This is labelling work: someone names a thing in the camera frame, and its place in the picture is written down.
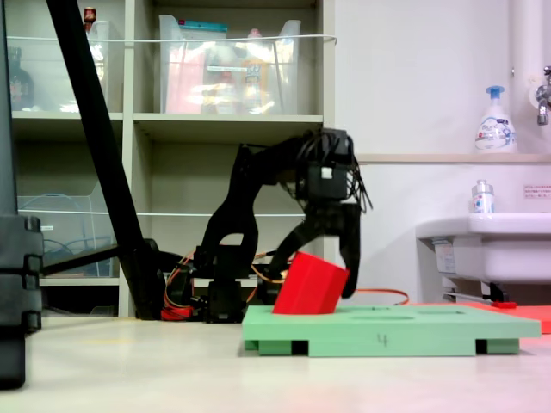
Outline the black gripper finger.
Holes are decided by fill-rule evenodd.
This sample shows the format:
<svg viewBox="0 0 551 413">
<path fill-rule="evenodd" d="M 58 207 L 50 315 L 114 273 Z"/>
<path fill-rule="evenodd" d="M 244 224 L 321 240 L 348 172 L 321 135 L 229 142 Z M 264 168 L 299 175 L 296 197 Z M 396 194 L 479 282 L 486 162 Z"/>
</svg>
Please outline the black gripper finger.
<svg viewBox="0 0 551 413">
<path fill-rule="evenodd" d="M 288 258 L 300 248 L 324 234 L 324 225 L 314 219 L 305 219 L 281 242 L 266 271 L 266 278 L 276 283 L 282 280 L 281 271 Z"/>
<path fill-rule="evenodd" d="M 341 293 L 342 299 L 350 298 L 357 286 L 358 270 L 361 260 L 361 239 L 358 231 L 352 231 L 339 238 L 339 251 L 349 271 L 347 281 Z"/>
</svg>

